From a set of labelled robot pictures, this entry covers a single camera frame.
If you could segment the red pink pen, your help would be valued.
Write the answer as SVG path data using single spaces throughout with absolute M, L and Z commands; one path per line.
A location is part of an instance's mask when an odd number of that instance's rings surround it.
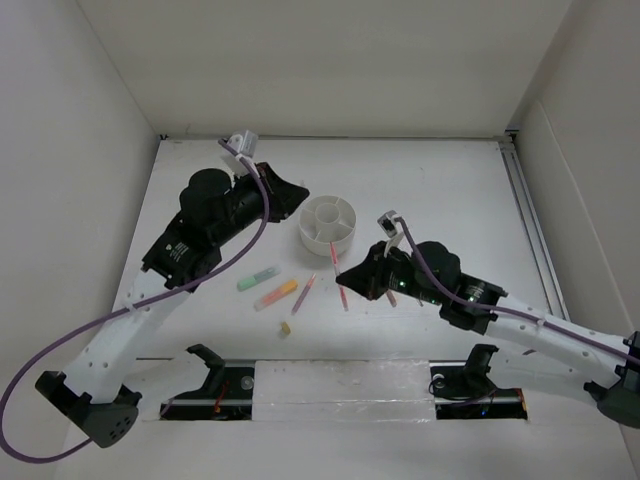
M 347 300 L 347 297 L 346 297 L 346 293 L 345 293 L 344 287 L 337 282 L 337 278 L 338 278 L 338 276 L 340 275 L 341 272 L 340 272 L 340 268 L 339 268 L 337 252 L 336 252 L 335 245 L 334 245 L 333 242 L 329 242 L 329 248 L 330 248 L 331 261 L 332 261 L 332 265 L 333 265 L 333 269 L 334 269 L 334 273 L 335 273 L 335 277 L 336 277 L 336 283 L 338 284 L 338 288 L 339 288 L 339 295 L 340 295 L 342 307 L 343 307 L 343 310 L 345 312 L 348 312 L 349 311 L 349 305 L 348 305 L 348 300 Z

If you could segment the green highlighter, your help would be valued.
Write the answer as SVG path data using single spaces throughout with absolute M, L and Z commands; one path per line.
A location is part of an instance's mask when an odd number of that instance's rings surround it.
M 281 273 L 278 266 L 272 266 L 239 280 L 236 284 L 239 292 L 251 289 Z

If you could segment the orange yellow highlighter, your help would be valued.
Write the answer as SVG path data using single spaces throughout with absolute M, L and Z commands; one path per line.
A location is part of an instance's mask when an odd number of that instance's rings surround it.
M 256 300 L 254 302 L 254 310 L 255 311 L 264 310 L 265 308 L 273 305 L 274 303 L 282 300 L 286 296 L 296 291 L 298 286 L 299 286 L 298 281 L 295 279 L 291 279 L 287 281 L 286 283 L 277 287 L 275 290 L 269 292 L 265 296 Z

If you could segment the clear tape sheet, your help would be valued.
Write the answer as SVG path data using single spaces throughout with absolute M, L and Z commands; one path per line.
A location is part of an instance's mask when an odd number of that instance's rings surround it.
M 426 361 L 259 361 L 252 419 L 426 423 L 436 419 L 430 379 Z

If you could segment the brown orange pen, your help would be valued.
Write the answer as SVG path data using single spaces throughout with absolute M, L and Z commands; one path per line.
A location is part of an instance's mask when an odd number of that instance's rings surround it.
M 387 299 L 388 299 L 388 301 L 389 301 L 390 305 L 391 305 L 393 308 L 396 308 L 396 307 L 397 307 L 397 300 L 396 300 L 396 298 L 395 298 L 394 294 L 393 294 L 390 290 L 388 290 L 388 291 L 386 292 L 386 296 L 387 296 Z

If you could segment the aluminium rail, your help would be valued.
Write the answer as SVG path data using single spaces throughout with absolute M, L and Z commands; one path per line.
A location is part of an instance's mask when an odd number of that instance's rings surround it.
M 546 308 L 556 317 L 570 322 L 570 313 L 564 300 L 560 282 L 519 159 L 516 138 L 517 132 L 508 130 L 503 136 L 497 138 L 497 144 L 534 258 L 539 281 L 544 292 Z

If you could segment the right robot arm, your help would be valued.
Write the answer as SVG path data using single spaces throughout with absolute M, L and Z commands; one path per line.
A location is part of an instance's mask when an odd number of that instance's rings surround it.
M 525 349 L 509 356 L 492 343 L 475 345 L 460 373 L 443 381 L 441 395 L 457 404 L 523 387 L 574 398 L 618 424 L 639 426 L 638 334 L 602 333 L 530 307 L 464 273 L 459 257 L 433 241 L 409 253 L 380 241 L 336 281 L 370 301 L 393 291 L 432 304 L 454 328 Z

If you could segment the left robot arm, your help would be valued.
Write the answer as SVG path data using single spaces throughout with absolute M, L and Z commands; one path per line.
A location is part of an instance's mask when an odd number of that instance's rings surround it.
M 256 170 L 194 173 L 180 193 L 179 212 L 143 257 L 123 300 L 124 315 L 107 321 L 63 370 L 38 378 L 37 391 L 99 447 L 114 445 L 132 428 L 144 395 L 125 377 L 162 323 L 196 290 L 196 280 L 221 263 L 222 246 L 255 221 L 289 218 L 309 195 L 266 162 Z

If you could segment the purple pink pen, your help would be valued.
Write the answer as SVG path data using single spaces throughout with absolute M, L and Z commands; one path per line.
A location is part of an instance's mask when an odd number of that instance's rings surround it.
M 316 279 L 316 273 L 313 273 L 308 279 L 308 281 L 306 282 L 304 288 L 301 290 L 300 295 L 298 296 L 296 302 L 293 305 L 293 308 L 291 310 L 292 316 L 296 315 L 299 309 L 301 308 L 305 298 L 307 297 L 307 295 L 309 294 L 310 290 L 314 285 L 315 279 Z

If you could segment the white round divided organizer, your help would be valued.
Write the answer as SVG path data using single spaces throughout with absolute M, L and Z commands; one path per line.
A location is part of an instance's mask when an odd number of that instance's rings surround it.
M 298 228 L 304 247 L 314 255 L 345 253 L 352 245 L 356 212 L 344 198 L 323 195 L 310 199 L 300 211 Z

